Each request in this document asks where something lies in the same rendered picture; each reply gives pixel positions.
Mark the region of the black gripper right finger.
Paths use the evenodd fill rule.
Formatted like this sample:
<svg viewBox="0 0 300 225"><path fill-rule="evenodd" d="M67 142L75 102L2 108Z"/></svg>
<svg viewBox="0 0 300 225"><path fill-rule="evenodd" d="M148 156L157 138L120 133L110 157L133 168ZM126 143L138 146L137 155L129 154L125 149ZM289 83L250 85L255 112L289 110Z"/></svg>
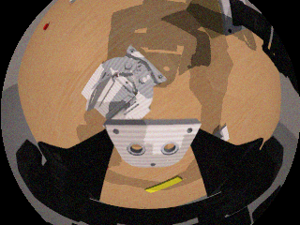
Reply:
<svg viewBox="0 0 300 225"><path fill-rule="evenodd" d="M233 145L199 128L198 134L192 140L191 151L198 162L207 198L218 194L241 161L255 150L258 151L262 145L263 138L243 145Z"/></svg>

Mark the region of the yellow flat bar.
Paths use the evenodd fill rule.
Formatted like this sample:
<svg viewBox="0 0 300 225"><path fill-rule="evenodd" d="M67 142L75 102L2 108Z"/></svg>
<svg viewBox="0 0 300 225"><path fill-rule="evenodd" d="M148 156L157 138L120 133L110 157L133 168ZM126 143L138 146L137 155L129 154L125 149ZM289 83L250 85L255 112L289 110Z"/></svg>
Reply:
<svg viewBox="0 0 300 225"><path fill-rule="evenodd" d="M170 185L175 185L176 183L179 183L179 181L183 181L180 176L175 176L173 179L169 179L168 181L164 181L164 183L157 184L156 187L148 187L145 189L147 192L155 192L159 191L161 188L168 188Z"/></svg>

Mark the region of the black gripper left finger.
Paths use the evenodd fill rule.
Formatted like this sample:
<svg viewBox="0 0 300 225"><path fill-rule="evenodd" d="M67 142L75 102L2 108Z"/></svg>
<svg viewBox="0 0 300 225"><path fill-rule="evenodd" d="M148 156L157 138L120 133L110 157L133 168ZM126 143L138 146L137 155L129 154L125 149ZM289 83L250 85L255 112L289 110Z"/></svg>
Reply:
<svg viewBox="0 0 300 225"><path fill-rule="evenodd" d="M67 170L80 188L90 195L90 199L100 202L106 169L113 152L113 142L106 128L68 149L45 142L38 142L37 145L46 160Z"/></svg>

